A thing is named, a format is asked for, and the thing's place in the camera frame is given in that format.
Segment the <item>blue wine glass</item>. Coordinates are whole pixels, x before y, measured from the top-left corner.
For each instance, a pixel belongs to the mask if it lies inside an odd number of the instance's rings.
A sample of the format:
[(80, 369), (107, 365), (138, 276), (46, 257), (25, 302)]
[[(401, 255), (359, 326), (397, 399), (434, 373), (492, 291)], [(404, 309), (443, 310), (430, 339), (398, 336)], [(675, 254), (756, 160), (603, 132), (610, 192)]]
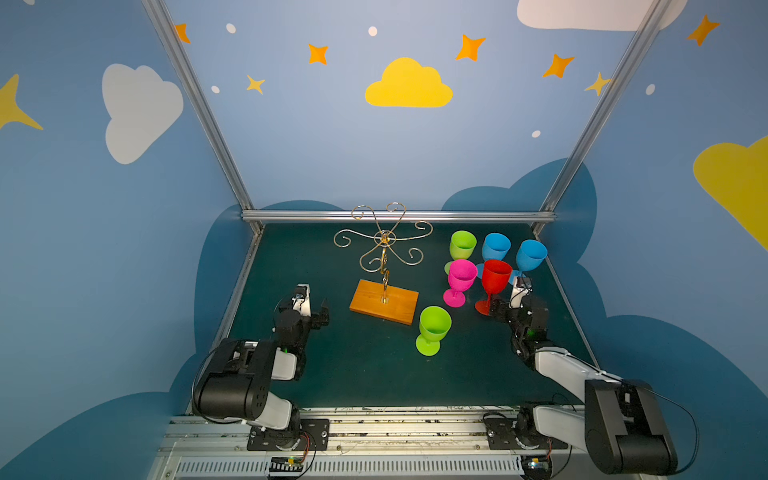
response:
[(500, 260), (503, 261), (511, 248), (510, 239), (501, 233), (493, 232), (489, 233), (483, 242), (481, 249), (481, 256), (483, 261), (476, 265), (477, 277), (479, 279), (483, 276), (484, 264), (488, 260)]
[(536, 269), (548, 256), (547, 247), (537, 240), (525, 240), (517, 251), (515, 264), (509, 283), (514, 284), (518, 277)]

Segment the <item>green wine glass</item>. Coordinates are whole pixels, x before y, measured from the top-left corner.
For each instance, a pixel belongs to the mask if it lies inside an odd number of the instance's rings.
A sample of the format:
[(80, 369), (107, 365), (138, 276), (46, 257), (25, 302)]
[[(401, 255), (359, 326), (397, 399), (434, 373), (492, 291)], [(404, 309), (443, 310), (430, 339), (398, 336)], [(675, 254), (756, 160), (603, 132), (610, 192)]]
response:
[(426, 307), (419, 317), (420, 334), (415, 345), (419, 353), (424, 356), (436, 355), (452, 326), (450, 314), (439, 306)]
[(451, 264), (455, 260), (467, 260), (471, 257), (477, 245), (477, 239), (474, 234), (466, 230), (455, 231), (451, 235), (449, 253), (452, 258), (444, 265), (444, 272), (449, 273)]

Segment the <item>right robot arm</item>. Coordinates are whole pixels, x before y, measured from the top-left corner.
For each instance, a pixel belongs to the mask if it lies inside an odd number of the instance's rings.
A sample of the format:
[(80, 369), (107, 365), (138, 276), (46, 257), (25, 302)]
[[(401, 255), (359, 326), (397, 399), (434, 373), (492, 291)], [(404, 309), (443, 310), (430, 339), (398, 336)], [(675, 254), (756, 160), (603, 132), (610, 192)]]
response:
[(538, 374), (556, 382), (583, 405), (526, 405), (514, 424), (525, 449), (554, 440), (586, 452), (602, 473), (678, 475), (679, 463), (661, 407), (662, 395), (643, 381), (625, 380), (578, 358), (548, 337), (548, 311), (538, 299), (490, 299), (489, 315), (511, 330), (511, 348)]

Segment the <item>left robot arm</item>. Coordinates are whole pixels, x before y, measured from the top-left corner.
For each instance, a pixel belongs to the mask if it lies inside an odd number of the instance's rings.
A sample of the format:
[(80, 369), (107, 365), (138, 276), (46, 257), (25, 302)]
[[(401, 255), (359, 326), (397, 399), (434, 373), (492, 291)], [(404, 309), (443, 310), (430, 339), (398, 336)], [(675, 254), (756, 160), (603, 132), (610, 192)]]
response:
[(273, 338), (222, 341), (194, 380), (193, 412), (212, 423), (246, 422), (250, 451), (312, 449), (321, 424), (304, 424), (295, 403), (272, 393), (271, 384), (303, 375), (309, 334), (329, 323), (327, 301), (313, 312), (297, 294), (278, 307)]

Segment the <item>pink wine glass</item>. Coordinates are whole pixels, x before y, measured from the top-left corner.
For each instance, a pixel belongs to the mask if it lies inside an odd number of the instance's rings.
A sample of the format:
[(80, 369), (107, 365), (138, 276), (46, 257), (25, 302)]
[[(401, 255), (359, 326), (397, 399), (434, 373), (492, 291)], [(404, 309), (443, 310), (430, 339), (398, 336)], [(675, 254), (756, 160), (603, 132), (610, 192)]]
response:
[(466, 302), (465, 292), (477, 278), (477, 267), (469, 260), (459, 259), (451, 263), (448, 273), (449, 289), (443, 294), (443, 300), (451, 308), (462, 307)]

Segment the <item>red wine glass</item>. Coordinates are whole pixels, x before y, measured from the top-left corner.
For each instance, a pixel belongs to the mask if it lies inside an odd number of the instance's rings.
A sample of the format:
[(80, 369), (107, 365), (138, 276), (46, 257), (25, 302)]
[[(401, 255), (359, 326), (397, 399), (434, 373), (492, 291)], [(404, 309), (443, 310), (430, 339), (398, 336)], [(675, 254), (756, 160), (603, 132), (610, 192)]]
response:
[(487, 260), (483, 264), (482, 286), (487, 294), (486, 300), (475, 304), (475, 309), (482, 315), (490, 315), (490, 306), (494, 295), (500, 294), (508, 285), (513, 267), (501, 260)]

